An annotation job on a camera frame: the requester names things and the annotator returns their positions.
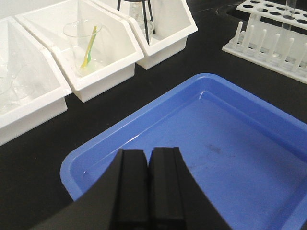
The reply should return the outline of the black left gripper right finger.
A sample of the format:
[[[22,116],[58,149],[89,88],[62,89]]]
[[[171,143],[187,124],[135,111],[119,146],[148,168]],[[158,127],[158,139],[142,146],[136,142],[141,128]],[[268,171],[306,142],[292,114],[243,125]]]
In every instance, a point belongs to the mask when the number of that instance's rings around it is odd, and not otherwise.
[[[152,230],[229,230],[194,180],[178,147],[155,147],[149,161]]]

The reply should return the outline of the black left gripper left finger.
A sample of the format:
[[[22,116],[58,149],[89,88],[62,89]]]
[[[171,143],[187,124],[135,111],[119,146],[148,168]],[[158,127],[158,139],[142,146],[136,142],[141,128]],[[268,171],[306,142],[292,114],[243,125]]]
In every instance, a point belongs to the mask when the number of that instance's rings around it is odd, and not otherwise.
[[[113,161],[79,199],[35,230],[147,230],[148,171],[141,149],[119,149]]]

